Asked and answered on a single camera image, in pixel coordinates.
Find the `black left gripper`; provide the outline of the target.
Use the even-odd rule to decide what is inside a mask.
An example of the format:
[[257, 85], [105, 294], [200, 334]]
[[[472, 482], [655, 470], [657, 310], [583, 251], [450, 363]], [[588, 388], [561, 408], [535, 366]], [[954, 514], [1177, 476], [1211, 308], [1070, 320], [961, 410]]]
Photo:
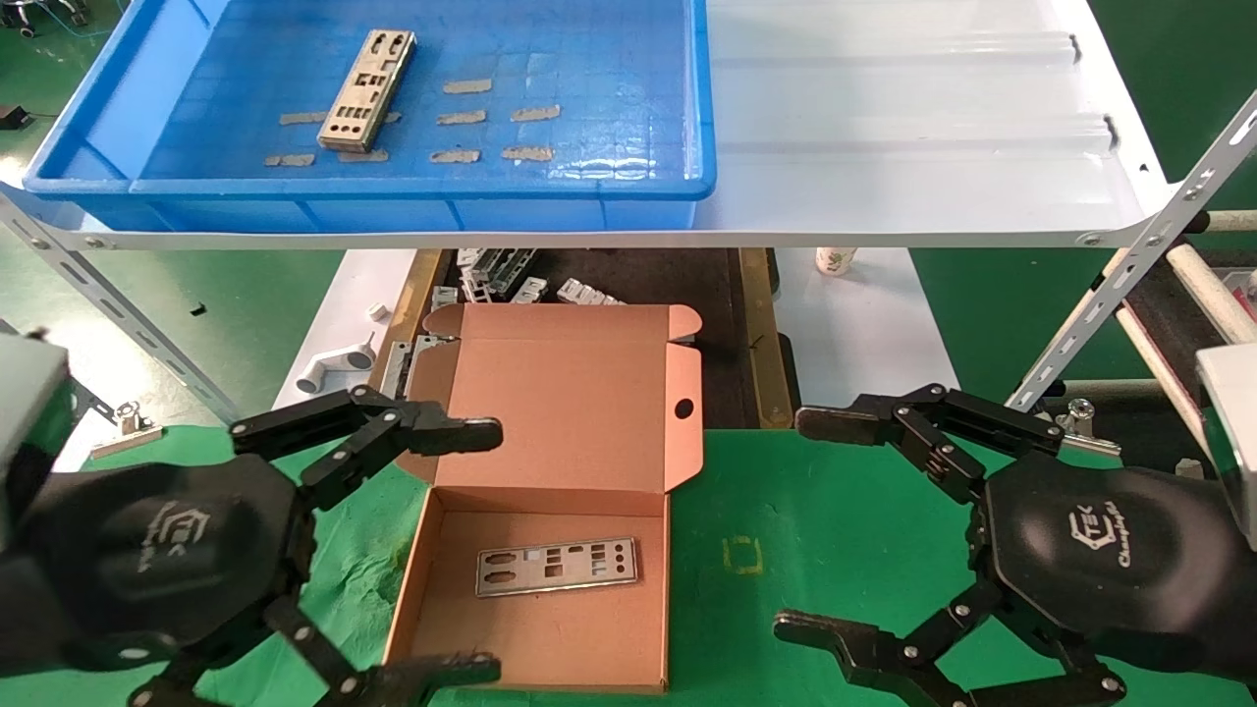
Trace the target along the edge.
[[[493, 416], [360, 385], [234, 421], [233, 460], [53, 473], [3, 552], [3, 676], [177, 657], [228, 667], [270, 635], [265, 609], [308, 581], [310, 506], [333, 509], [398, 455], [503, 440]], [[324, 444], [300, 488], [266, 462]]]

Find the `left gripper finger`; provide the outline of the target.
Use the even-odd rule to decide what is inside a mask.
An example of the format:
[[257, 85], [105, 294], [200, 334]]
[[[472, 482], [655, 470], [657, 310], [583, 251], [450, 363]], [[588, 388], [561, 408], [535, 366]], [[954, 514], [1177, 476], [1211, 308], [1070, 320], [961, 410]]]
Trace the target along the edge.
[[[326, 684], [314, 706], [426, 706], [442, 688], [488, 684], [500, 678], [500, 660], [486, 652], [422, 655], [397, 664], [356, 671], [349, 659], [310, 621], [292, 598], [278, 598], [261, 613], [266, 630], [279, 634]], [[153, 679], [129, 694], [129, 706], [217, 706], [194, 686], [207, 662], [181, 652]]]

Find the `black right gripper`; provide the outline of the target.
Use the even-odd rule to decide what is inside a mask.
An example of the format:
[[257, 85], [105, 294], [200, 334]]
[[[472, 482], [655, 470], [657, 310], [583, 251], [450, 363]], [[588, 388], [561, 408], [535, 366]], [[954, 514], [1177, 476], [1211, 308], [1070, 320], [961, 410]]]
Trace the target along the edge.
[[[781, 610], [773, 635], [832, 654], [848, 684], [908, 706], [1117, 704], [1125, 681], [1095, 653], [1141, 671], [1254, 682], [1254, 551], [1216, 483], [1021, 460], [1056, 455], [1065, 431], [940, 384], [799, 408], [794, 429], [810, 440], [892, 447], [957, 503], [983, 496], [987, 564], [1011, 590], [978, 580], [905, 638]], [[955, 438], [1017, 462], [985, 483], [985, 465]], [[991, 618], [1014, 621], [1063, 672], [974, 689], [948, 679], [940, 658]]]

